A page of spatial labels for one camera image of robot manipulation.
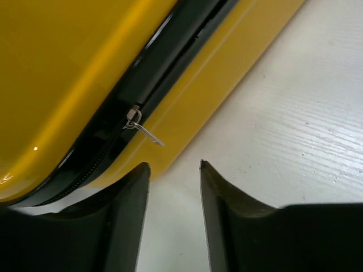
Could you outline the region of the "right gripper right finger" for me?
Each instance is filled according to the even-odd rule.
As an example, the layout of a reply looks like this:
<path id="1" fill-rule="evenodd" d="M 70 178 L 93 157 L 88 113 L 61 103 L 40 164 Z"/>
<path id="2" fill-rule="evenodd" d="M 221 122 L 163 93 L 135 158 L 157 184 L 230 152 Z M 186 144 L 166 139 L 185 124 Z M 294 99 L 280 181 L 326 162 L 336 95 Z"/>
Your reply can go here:
<path id="1" fill-rule="evenodd" d="M 211 271 L 361 271 L 362 204 L 266 205 L 200 163 Z"/>

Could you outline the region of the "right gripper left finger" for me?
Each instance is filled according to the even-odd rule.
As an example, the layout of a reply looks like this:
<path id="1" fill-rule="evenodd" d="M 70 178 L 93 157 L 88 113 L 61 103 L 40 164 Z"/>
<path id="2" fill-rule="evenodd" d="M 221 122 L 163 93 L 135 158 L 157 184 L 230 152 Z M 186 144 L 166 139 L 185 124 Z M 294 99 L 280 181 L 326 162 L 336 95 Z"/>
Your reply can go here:
<path id="1" fill-rule="evenodd" d="M 150 167 L 57 213 L 1 209 L 2 271 L 135 271 Z"/>

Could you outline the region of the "silver zipper pull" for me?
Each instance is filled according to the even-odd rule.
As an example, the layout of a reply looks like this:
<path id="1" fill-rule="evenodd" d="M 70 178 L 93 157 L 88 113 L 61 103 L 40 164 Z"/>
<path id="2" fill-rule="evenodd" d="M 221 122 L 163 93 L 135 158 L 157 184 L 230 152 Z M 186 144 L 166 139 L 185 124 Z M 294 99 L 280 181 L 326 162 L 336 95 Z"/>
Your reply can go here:
<path id="1" fill-rule="evenodd" d="M 156 145 L 164 146 L 164 143 L 160 139 L 140 124 L 141 118 L 142 112 L 140 111 L 140 107 L 134 104 L 126 114 L 127 122 L 124 125 L 124 129 L 136 129 Z"/>

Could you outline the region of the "yellow hard-shell suitcase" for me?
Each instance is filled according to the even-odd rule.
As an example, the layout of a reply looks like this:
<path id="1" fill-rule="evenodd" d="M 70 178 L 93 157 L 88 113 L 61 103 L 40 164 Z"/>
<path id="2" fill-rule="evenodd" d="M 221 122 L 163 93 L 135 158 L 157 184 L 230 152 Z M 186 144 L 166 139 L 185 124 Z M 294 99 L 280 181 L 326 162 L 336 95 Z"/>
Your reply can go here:
<path id="1" fill-rule="evenodd" d="M 160 176 L 302 1 L 2 1 L 1 206 Z M 140 107 L 140 124 L 126 114 Z"/>

